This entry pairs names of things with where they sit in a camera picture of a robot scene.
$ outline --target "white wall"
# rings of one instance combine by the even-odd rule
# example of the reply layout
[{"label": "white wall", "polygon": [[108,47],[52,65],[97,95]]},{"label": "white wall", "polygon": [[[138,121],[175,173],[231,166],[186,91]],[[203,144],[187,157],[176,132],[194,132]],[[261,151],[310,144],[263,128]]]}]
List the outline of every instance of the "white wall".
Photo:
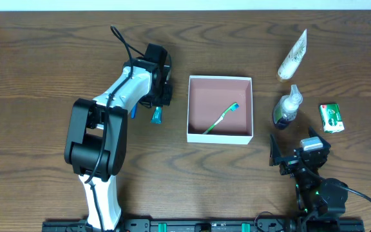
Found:
[{"label": "white wall", "polygon": [[18,10],[371,10],[371,0],[0,0]]}]

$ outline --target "green package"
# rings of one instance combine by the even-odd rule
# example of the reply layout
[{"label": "green package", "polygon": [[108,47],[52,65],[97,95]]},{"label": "green package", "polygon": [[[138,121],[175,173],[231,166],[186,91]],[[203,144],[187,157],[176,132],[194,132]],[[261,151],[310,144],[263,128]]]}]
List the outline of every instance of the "green package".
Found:
[{"label": "green package", "polygon": [[335,133],[345,129],[338,104],[324,104],[319,109],[324,132]]}]

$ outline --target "toothbrush head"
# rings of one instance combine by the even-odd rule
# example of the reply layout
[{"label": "toothbrush head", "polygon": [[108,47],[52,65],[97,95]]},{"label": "toothbrush head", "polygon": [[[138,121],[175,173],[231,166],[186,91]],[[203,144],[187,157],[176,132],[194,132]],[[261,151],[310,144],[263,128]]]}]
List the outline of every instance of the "toothbrush head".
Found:
[{"label": "toothbrush head", "polygon": [[237,104],[237,103],[234,103],[232,106],[231,106],[231,111],[234,111],[234,110],[237,110],[240,106]]}]

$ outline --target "white tube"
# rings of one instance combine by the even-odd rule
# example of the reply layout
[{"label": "white tube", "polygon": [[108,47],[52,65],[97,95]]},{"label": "white tube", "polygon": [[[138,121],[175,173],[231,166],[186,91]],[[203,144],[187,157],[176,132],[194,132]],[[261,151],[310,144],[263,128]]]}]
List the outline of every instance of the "white tube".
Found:
[{"label": "white tube", "polygon": [[277,79],[281,82],[288,81],[297,70],[303,56],[306,54],[307,47],[307,29],[304,30],[296,44],[290,50],[277,71]]}]

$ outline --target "blue bristles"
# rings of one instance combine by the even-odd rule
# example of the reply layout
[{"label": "blue bristles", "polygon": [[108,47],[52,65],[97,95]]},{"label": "blue bristles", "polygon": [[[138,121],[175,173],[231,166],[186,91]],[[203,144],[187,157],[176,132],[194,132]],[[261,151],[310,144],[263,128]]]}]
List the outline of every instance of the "blue bristles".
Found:
[{"label": "blue bristles", "polygon": [[240,107],[237,103],[231,108],[231,111],[237,110]]}]

